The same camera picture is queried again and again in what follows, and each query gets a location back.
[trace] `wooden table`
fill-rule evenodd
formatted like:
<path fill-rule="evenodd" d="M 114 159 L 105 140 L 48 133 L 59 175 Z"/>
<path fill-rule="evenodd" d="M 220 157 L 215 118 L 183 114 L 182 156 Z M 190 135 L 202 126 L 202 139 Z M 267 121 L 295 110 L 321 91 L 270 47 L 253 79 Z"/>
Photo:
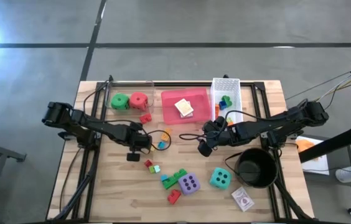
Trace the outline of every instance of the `wooden table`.
<path fill-rule="evenodd" d="M 272 115 L 286 109 L 281 82 L 277 80 L 263 81 L 265 83 L 268 104 Z M 93 93 L 96 82 L 81 82 L 75 102 L 76 109 L 82 109 L 83 100 Z M 245 187 L 253 199 L 255 205 L 248 211 L 242 212 L 233 200 L 231 193 L 241 186 L 235 177 L 227 190 L 219 190 L 212 187 L 208 181 L 215 167 L 226 168 L 224 159 L 229 155 L 240 152 L 249 147 L 260 147 L 258 139 L 249 145 L 240 147 L 219 147 L 210 157 L 201 156 L 197 150 L 197 141 L 183 141 L 178 138 L 181 133 L 199 133 L 203 123 L 178 124 L 167 126 L 163 122 L 161 108 L 161 92 L 164 90 L 180 89 L 180 87 L 156 87 L 154 97 L 154 111 L 152 121 L 144 125 L 146 131 L 155 129 L 172 129 L 172 146 L 166 151 L 153 151 L 149 155 L 142 155 L 140 162 L 127 162 L 126 153 L 128 148 L 115 144 L 106 136 L 103 137 L 98 171 L 96 174 L 94 196 L 91 206 L 91 222 L 270 222 L 273 214 L 269 200 L 268 189 L 254 189 Z M 241 87 L 243 111 L 255 114 L 251 90 L 249 87 Z M 90 114 L 93 96 L 87 101 L 86 112 Z M 260 102 L 262 116 L 264 109 Z M 118 116 L 108 110 L 107 119 L 131 119 L 138 121 L 138 116 Z M 254 118 L 244 116 L 244 121 Z M 154 144 L 160 140 L 161 133 L 152 135 Z M 59 197 L 68 171 L 78 147 L 75 141 L 67 141 L 60 162 L 57 181 L 52 195 L 52 201 L 47 218 L 56 216 L 59 212 Z M 80 171 L 82 153 L 73 165 L 65 196 L 64 206 L 74 193 L 78 173 Z M 146 159 L 159 164 L 161 172 L 150 174 L 144 166 Z M 313 211 L 306 181 L 302 172 L 299 155 L 296 147 L 287 144 L 283 148 L 281 157 L 286 188 L 291 193 L 297 204 L 310 216 Z M 172 175 L 180 168 L 187 172 L 194 172 L 201 184 L 200 190 L 192 195 L 181 196 L 175 205 L 170 205 L 167 196 L 170 190 L 165 190 L 160 181 L 161 174 Z M 80 204 L 80 213 L 84 211 L 85 194 Z M 283 213 L 281 197 L 277 192 L 277 201 L 281 214 Z"/>

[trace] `black pot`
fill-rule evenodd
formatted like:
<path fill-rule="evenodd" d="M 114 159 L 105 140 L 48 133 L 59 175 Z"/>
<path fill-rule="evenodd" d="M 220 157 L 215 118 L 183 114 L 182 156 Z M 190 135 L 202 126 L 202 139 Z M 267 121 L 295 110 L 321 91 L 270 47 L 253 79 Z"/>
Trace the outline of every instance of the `black pot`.
<path fill-rule="evenodd" d="M 274 183 L 278 168 L 272 155 L 258 148 L 242 152 L 235 163 L 237 179 L 255 188 L 265 188 Z"/>

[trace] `concrete floor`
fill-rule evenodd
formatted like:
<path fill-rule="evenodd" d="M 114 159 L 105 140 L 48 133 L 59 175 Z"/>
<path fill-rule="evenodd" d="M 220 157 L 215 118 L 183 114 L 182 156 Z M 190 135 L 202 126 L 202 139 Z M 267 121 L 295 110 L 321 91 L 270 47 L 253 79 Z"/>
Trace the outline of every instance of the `concrete floor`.
<path fill-rule="evenodd" d="M 0 43 L 89 43 L 101 0 L 1 0 Z M 351 43 L 351 0 L 108 0 L 97 42 Z M 49 101 L 73 103 L 87 49 L 0 49 L 0 145 L 27 153 L 0 180 L 0 223 L 44 220 L 62 152 L 41 117 Z M 351 70 L 350 48 L 95 49 L 87 80 L 281 80 L 285 97 Z M 339 80 L 288 101 L 313 99 Z M 340 91 L 325 126 L 351 128 Z M 307 182 L 317 218 L 351 223 L 350 189 Z"/>

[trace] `red tray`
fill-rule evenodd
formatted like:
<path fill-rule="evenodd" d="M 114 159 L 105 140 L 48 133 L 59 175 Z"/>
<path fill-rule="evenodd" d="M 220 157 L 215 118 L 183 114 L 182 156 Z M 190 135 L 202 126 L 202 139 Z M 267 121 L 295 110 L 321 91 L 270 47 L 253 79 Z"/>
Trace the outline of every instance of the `red tray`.
<path fill-rule="evenodd" d="M 210 102 L 206 88 L 190 88 L 185 90 L 171 90 L 162 92 L 163 120 L 166 124 L 182 124 L 197 121 L 207 121 L 211 118 Z M 194 109 L 193 116 L 181 118 L 180 112 L 174 106 L 185 99 Z"/>

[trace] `purple die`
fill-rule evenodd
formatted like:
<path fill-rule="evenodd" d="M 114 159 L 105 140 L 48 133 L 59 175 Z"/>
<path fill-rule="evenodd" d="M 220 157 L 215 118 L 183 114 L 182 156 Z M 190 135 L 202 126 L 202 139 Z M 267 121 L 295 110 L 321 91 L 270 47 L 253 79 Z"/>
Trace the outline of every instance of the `purple die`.
<path fill-rule="evenodd" d="M 196 178 L 196 175 L 194 173 L 182 176 L 178 180 L 178 183 L 180 184 L 182 193 L 184 195 L 192 194 L 200 188 L 199 180 Z"/>

